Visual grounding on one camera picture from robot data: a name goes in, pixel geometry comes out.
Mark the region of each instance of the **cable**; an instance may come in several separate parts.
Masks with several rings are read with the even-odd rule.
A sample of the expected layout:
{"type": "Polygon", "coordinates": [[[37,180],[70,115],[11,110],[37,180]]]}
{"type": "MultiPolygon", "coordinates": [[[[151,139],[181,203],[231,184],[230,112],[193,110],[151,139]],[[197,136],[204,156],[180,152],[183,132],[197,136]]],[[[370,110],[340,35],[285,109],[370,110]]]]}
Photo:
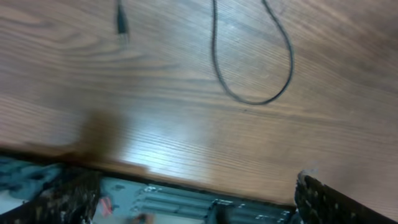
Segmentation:
{"type": "Polygon", "coordinates": [[[290,69],[289,69],[289,76],[286,80],[285,85],[282,87],[280,92],[278,92],[275,96],[272,98],[269,98],[264,101],[260,102],[253,102],[253,101],[248,101],[245,99],[242,99],[240,96],[232,92],[231,89],[229,89],[228,85],[226,84],[223,75],[220,70],[220,66],[218,64],[218,59],[217,59],[217,22],[218,22],[218,13],[217,13],[217,0],[212,0],[213,1],[213,33],[211,37],[211,57],[213,59],[213,66],[214,70],[217,76],[218,81],[220,82],[221,86],[224,88],[224,91],[226,92],[227,95],[230,97],[234,98],[236,101],[249,104],[249,105],[266,105],[281,96],[283,92],[286,90],[288,87],[290,81],[292,80],[293,77],[293,72],[294,72],[294,51],[293,51],[293,46],[290,42],[289,36],[287,35],[284,27],[282,24],[279,22],[278,18],[275,16],[274,11],[272,11],[271,7],[269,6],[267,0],[262,0],[262,3],[264,7],[266,8],[266,11],[270,15],[271,19],[274,21],[275,25],[277,26],[280,34],[285,40],[285,44],[287,47],[287,50],[289,51],[289,59],[290,59],[290,69]]]}

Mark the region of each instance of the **brown object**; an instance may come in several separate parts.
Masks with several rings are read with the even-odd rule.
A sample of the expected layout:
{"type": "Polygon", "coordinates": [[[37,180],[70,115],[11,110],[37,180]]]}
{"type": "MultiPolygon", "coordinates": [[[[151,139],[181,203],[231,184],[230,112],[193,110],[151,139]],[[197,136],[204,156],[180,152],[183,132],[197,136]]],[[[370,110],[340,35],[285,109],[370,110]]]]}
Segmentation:
{"type": "MultiPolygon", "coordinates": [[[[247,106],[215,79],[209,1],[124,1],[127,47],[113,1],[1,1],[0,142],[69,145],[102,114],[95,130],[109,141],[90,152],[147,167],[132,174],[292,203],[297,173],[318,168],[322,182],[398,220],[398,2],[270,4],[296,72],[276,102],[247,106]]],[[[228,84],[251,100],[274,95],[288,58],[261,1],[218,5],[228,84]]]]}

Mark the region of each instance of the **wooden table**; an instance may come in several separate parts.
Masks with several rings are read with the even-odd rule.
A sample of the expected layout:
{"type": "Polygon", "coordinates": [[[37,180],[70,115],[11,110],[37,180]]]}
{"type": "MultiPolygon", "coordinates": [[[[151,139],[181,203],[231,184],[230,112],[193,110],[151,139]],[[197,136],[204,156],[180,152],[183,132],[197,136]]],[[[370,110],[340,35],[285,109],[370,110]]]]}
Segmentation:
{"type": "MultiPolygon", "coordinates": [[[[123,3],[128,45],[114,1],[0,2],[1,144],[71,144],[90,121],[101,133],[90,150],[148,177],[292,203],[297,173],[318,169],[398,220],[396,0],[271,1],[296,72],[266,106],[237,103],[216,81],[210,0],[123,3]]],[[[288,58],[261,1],[218,5],[228,84],[251,100],[274,95],[288,58]]]]}

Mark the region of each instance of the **wood grain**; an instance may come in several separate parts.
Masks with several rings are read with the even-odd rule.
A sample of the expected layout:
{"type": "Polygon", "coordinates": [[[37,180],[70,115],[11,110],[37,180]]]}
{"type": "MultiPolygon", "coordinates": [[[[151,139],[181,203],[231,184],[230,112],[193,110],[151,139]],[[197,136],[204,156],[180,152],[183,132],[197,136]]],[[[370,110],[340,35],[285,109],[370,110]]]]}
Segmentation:
{"type": "MultiPolygon", "coordinates": [[[[280,0],[296,51],[291,86],[247,106],[221,90],[210,61],[211,2],[0,2],[0,142],[60,146],[106,114],[109,159],[149,177],[292,203],[318,169],[336,190],[398,220],[398,16],[395,0],[280,0]]],[[[219,0],[218,53],[250,100],[285,82],[287,52],[260,1],[219,0]]]]}

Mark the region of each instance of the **wooden surface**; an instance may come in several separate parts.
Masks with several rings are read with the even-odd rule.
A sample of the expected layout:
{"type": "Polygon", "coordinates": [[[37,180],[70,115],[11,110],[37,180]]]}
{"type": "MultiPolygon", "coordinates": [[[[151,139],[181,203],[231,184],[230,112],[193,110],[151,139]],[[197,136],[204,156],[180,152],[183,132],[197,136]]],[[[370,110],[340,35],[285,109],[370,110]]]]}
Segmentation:
{"type": "MultiPolygon", "coordinates": [[[[210,1],[124,4],[127,46],[114,34],[114,1],[0,2],[1,144],[71,144],[92,120],[106,138],[95,153],[149,177],[292,203],[297,173],[318,169],[398,220],[396,0],[271,1],[296,72],[267,106],[232,101],[216,81],[210,1]]],[[[288,58],[260,0],[219,7],[229,85],[251,100],[275,94],[288,58]]]]}

